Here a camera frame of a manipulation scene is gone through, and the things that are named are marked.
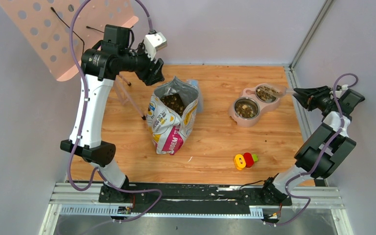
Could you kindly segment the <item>clear plastic scoop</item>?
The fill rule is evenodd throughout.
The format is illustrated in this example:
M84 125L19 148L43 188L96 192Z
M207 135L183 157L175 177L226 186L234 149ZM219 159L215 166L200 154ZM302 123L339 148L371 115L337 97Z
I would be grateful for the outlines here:
M264 84L262 89L264 92L276 98L282 98L286 95L293 95L295 93L293 89L276 84Z

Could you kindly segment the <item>pet food bag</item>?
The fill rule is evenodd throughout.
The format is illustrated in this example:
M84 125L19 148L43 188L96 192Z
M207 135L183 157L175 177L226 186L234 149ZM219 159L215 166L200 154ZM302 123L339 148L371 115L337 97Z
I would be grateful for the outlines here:
M178 77L158 86L147 109L148 131L157 154L174 155L193 131L198 90Z

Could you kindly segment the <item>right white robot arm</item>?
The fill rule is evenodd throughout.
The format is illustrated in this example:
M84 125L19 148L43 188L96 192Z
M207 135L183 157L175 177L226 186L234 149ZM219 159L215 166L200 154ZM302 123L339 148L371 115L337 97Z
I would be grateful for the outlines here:
M294 156L295 164L264 182L259 198L269 205L282 203L302 182L325 179L340 166L356 146L347 133L351 113L365 100L346 86L338 86L336 91L328 86L294 88L291 94L306 110L320 110L323 119Z

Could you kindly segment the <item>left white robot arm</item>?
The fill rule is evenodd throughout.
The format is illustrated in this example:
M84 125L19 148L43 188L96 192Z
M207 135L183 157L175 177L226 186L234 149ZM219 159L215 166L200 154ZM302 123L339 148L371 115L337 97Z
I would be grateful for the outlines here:
M164 81L161 58L156 52L167 46L165 36L150 31L132 49L133 31L126 27L106 25L103 39L85 50L79 73L81 93L75 125L70 137L60 143L61 150L79 156L94 167L105 185L112 188L111 195L118 202L130 197L127 176L114 162L116 146L101 139L101 127L109 93L121 72L134 72L145 85Z

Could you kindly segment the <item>pink double pet bowl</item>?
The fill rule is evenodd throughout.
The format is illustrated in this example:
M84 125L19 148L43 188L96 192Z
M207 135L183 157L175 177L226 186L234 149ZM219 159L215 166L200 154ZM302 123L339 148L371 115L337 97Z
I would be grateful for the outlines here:
M238 126L252 127L257 124L264 114L272 112L279 107L280 98L264 92L262 89L264 84L243 89L239 98L229 106L228 116Z

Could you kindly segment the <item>translucent plastic container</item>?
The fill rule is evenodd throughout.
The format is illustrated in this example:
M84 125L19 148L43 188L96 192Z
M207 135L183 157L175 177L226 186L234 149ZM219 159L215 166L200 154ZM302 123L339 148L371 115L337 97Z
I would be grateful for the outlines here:
M194 79L188 79L187 83L194 86L198 90L198 106L197 106L197 113L203 113L204 111L204 98L199 86L199 81Z

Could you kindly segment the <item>colourful stacking toy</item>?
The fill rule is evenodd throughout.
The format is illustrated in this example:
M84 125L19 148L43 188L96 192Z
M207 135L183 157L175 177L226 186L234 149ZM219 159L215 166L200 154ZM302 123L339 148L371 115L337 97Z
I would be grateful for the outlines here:
M237 170L244 168L251 168L258 161L257 154L245 152L244 154L237 154L234 156L234 164Z

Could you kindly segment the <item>pink music stand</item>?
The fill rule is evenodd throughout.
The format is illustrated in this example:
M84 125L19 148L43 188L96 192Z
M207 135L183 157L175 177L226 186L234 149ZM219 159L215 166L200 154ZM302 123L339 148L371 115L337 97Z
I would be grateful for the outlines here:
M60 82L78 74L73 61L68 27L81 0L0 0L0 6ZM103 38L107 24L131 28L138 22L129 0L92 0L74 24L73 46L77 59L82 51Z

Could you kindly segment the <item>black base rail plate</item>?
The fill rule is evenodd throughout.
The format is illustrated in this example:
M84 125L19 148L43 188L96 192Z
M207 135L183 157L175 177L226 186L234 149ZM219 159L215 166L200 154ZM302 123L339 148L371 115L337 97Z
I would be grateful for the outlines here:
M183 214L246 214L250 206L290 206L292 201L281 196L263 181L245 185L166 184L131 182L126 192L107 185L101 187L100 203L130 203L133 212Z

